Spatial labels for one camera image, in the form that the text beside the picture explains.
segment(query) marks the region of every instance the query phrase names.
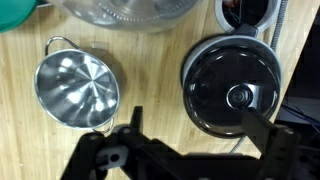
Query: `wooden table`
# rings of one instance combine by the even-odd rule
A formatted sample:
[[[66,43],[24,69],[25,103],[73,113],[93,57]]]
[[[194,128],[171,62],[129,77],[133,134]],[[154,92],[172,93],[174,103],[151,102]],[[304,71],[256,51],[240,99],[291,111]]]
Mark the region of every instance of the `wooden table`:
[[[0,178],[59,179],[79,137],[86,133],[54,121],[35,94],[35,69],[44,59],[47,39],[56,35],[81,47],[103,42],[121,65],[126,83],[116,124],[128,123],[134,106],[143,105],[143,133],[149,138],[159,138],[181,153],[230,151],[237,139],[211,137],[189,120],[179,82],[181,62],[188,49],[203,37],[223,32],[215,20],[213,2],[204,0],[182,23],[158,34],[95,27],[53,7],[37,9],[23,25],[0,34]],[[278,46],[282,94],[319,4],[319,0],[289,2]],[[269,42],[271,34],[260,38]],[[51,51],[66,47],[57,42]],[[248,140],[238,152],[259,155]],[[120,170],[112,170],[107,179],[128,178]]]

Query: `wooden surface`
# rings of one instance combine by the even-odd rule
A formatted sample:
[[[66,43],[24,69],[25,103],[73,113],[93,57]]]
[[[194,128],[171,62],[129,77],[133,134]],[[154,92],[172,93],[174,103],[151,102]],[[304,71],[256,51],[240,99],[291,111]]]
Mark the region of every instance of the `wooden surface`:
[[[282,94],[312,25],[319,0],[290,0],[278,55]],[[197,41],[223,32],[213,1],[204,0],[182,23],[158,34],[102,29],[47,7],[36,10],[20,27],[0,34],[0,178],[59,179],[79,137],[54,121],[37,100],[33,76],[44,59],[48,38],[65,36],[81,47],[102,42],[126,78],[116,124],[128,123],[136,105],[144,106],[144,134],[159,138],[181,153],[228,152],[237,140],[211,137],[189,120],[182,102],[179,71],[183,56]],[[266,42],[272,33],[260,35]],[[66,48],[56,43],[51,51]],[[239,152],[259,153],[247,140]],[[112,170],[107,179],[128,179]]]

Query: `pot handle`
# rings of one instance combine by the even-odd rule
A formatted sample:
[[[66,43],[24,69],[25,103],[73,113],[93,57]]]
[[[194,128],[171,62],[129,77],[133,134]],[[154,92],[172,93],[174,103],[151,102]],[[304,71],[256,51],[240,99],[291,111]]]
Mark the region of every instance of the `pot handle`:
[[[62,36],[54,36],[52,38],[50,38],[48,41],[47,41],[47,44],[46,44],[46,48],[45,48],[45,56],[48,56],[48,50],[49,50],[49,46],[50,44],[53,42],[53,41],[56,41],[56,40],[62,40],[62,41],[66,41],[67,43],[69,43],[72,47],[78,49],[78,50],[81,50],[79,46],[77,46],[75,43],[73,43],[72,41],[70,41],[69,39],[65,38],[65,37],[62,37]]]
[[[94,132],[99,132],[99,133],[102,133],[102,134],[106,134],[106,133],[108,133],[109,131],[112,130],[113,124],[114,124],[114,118],[112,118],[111,121],[109,121],[109,122],[110,122],[110,126],[109,126],[108,129],[106,129],[106,130],[103,130],[103,131],[98,131],[98,130],[95,130],[95,129],[92,129],[92,130],[93,130]]]
[[[235,29],[232,32],[232,35],[257,37],[258,29],[248,24],[241,24],[237,29]]]

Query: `black lid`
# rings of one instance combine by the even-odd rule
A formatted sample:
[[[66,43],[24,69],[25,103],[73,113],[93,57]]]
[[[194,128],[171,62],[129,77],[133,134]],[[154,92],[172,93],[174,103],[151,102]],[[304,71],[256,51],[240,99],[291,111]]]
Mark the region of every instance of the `black lid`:
[[[280,82],[270,61],[244,47],[215,49],[192,64],[184,83],[184,104],[192,121],[208,134],[243,136],[244,112],[270,118]]]

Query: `stainless steel pot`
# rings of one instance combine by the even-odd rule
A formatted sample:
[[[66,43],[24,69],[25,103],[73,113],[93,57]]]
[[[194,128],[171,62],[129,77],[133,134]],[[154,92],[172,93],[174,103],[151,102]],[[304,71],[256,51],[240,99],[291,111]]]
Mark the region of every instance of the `stainless steel pot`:
[[[243,136],[244,112],[270,118],[279,101],[281,68],[276,54],[265,43],[241,34],[201,41],[181,68],[190,119],[217,137]]]
[[[75,49],[48,55],[51,42],[63,40]],[[119,107],[119,87],[111,70],[96,57],[64,37],[53,37],[46,58],[35,73],[35,90],[42,107],[59,123],[75,129],[93,129],[110,123]]]

